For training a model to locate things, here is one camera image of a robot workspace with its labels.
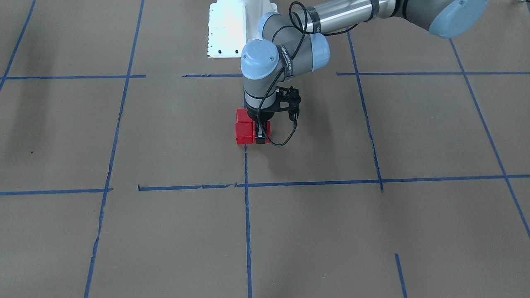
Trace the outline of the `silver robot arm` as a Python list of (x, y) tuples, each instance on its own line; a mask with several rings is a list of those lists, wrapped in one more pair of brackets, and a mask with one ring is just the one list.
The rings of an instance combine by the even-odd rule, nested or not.
[(377, 17), (400, 17), (434, 36), (451, 39), (481, 17), (486, 0), (330, 0), (316, 6), (292, 2), (287, 15), (267, 12), (257, 25), (259, 38), (241, 53), (244, 102), (236, 112), (237, 144), (272, 143), (270, 119), (288, 112), (293, 128), (301, 97), (285, 82), (327, 65), (328, 36), (349, 32)]

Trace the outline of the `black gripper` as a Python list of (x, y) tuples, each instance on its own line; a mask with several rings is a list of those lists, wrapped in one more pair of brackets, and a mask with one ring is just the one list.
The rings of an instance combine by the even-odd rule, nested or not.
[(299, 90), (294, 87), (277, 86), (272, 96), (268, 96), (264, 103), (262, 99), (254, 98), (246, 93), (246, 109), (250, 118), (255, 121), (255, 143), (266, 144), (266, 124), (275, 113), (288, 112), (289, 119), (296, 122), (299, 118), (301, 97)]

